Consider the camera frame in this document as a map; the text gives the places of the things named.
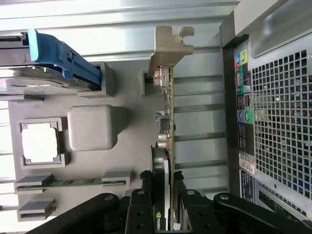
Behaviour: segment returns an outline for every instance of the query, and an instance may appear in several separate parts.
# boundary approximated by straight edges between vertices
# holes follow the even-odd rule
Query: metal bracket
[[[74,74],[101,85],[101,72],[87,62],[66,43],[48,34],[28,30],[29,51],[32,62],[53,64],[62,69],[66,79],[73,80]]]
[[[148,76],[152,77],[160,66],[175,66],[185,55],[194,52],[192,45],[185,45],[183,38],[193,36],[194,28],[179,28],[178,35],[172,35],[171,26],[157,26],[155,29],[155,52],[151,55]]]

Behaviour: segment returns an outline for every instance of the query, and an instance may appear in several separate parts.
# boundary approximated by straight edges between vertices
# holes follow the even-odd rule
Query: green circuit board
[[[264,204],[266,204],[268,207],[270,207],[275,213],[278,215],[284,216],[288,219],[291,219],[295,222],[301,222],[299,219],[297,219],[295,216],[293,216],[291,213],[289,213],[287,210],[285,210],[282,206],[277,204],[275,201],[270,199],[268,196],[266,196],[263,192],[259,191],[259,199]]]
[[[50,189],[50,188],[59,188],[59,187],[78,187],[78,186],[112,186],[112,185],[123,185],[126,184],[126,181],[111,181],[111,182],[102,182],[101,178],[95,179],[51,179],[45,182],[43,185],[39,186],[20,186],[17,187],[17,191],[25,190],[37,190],[37,189]]]

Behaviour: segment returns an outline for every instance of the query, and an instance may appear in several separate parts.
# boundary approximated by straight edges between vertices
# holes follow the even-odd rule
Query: screw
[[[104,198],[105,201],[110,201],[112,200],[114,197],[112,195],[109,195],[107,197]]]
[[[226,195],[224,195],[224,194],[220,195],[220,198],[221,198],[222,200],[228,200],[228,199],[229,199],[229,197],[226,196]]]
[[[300,80],[300,78],[297,78],[297,79],[295,80],[295,83],[296,83],[296,85],[301,84],[301,80]]]
[[[187,193],[188,195],[194,195],[194,194],[195,194],[195,191],[193,191],[193,190],[188,190],[186,193]]]
[[[70,51],[68,56],[69,56],[70,59],[72,59],[73,58],[73,53]]]

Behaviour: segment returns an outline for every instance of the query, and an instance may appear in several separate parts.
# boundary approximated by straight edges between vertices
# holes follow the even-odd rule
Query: ventilation grille
[[[299,207],[296,207],[294,204],[292,204],[290,201],[288,201],[287,199],[285,199],[284,197],[282,197],[281,195],[279,195],[278,193],[274,192],[273,190],[269,189],[267,186],[265,186],[264,184],[259,182],[259,185],[261,185],[263,188],[265,188],[266,190],[268,190],[271,194],[275,195],[276,197],[278,197],[280,200],[284,201],[287,205],[293,207],[294,209],[296,209],[298,212],[300,212],[302,215],[304,215],[305,217],[307,216],[307,213],[305,211],[303,211],[302,209],[300,209]]]
[[[312,199],[312,76],[307,51],[252,69],[256,168]]]

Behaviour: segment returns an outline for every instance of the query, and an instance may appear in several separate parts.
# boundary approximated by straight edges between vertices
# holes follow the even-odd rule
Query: barcode sticker
[[[252,158],[239,154],[239,165],[254,175],[254,160]]]

